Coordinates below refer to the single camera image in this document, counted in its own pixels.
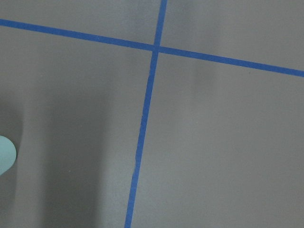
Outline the green plastic cup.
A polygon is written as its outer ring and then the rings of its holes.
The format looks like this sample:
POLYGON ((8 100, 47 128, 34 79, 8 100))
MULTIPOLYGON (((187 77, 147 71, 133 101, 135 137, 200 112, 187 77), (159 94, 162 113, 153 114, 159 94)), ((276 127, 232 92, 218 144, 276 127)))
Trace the green plastic cup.
POLYGON ((0 174, 4 174, 15 163, 17 151, 13 142, 5 136, 0 136, 0 174))

